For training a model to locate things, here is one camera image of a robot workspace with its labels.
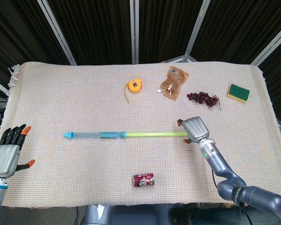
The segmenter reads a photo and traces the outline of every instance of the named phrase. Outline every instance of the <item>tape measure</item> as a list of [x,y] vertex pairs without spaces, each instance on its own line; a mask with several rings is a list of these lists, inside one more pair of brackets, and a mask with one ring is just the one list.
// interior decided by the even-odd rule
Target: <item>tape measure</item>
[[141,78],[136,78],[134,80],[129,81],[125,87],[124,87],[124,96],[126,98],[127,103],[129,104],[129,99],[126,95],[126,87],[132,92],[132,93],[139,93],[142,88]]

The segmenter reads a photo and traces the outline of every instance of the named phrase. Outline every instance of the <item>green scouring pad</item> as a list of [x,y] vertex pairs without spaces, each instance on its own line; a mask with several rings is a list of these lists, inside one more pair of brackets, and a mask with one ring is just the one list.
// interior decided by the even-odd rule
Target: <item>green scouring pad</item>
[[227,97],[233,98],[240,102],[246,102],[249,98],[249,93],[249,90],[232,84],[229,87]]

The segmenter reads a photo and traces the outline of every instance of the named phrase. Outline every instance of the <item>woven fabric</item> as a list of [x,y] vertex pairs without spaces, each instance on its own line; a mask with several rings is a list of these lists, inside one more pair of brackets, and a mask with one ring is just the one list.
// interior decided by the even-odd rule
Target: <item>woven fabric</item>
[[[157,94],[170,66],[189,73],[176,101]],[[281,195],[281,134],[261,71],[222,62],[113,66],[58,66],[28,62],[12,80],[15,87],[2,129],[23,123],[32,129],[19,163],[28,170],[8,179],[4,205],[80,206],[93,203],[144,204],[224,202],[197,144],[179,137],[68,140],[73,132],[183,131],[178,119],[200,116],[210,137],[247,185]],[[141,77],[140,93],[123,88]],[[246,103],[226,97],[229,85],[250,90]],[[190,92],[217,95],[218,106],[189,101]],[[155,186],[133,187],[132,177],[154,173]]]

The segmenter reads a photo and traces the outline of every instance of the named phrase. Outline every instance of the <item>grapes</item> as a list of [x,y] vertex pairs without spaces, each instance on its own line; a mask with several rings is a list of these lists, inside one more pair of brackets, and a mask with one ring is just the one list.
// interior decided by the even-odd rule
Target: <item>grapes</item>
[[199,92],[199,94],[197,93],[190,93],[186,95],[188,97],[188,100],[194,100],[196,102],[198,102],[199,104],[206,104],[209,107],[212,107],[216,104],[219,104],[220,108],[220,100],[216,95],[213,95],[213,97],[210,97],[208,93],[204,93],[202,91]]

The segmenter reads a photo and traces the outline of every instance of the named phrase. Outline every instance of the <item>soda can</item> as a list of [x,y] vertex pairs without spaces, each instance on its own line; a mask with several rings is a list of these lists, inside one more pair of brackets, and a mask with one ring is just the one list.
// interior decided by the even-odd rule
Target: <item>soda can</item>
[[134,175],[133,184],[135,187],[153,186],[154,175],[152,173]]

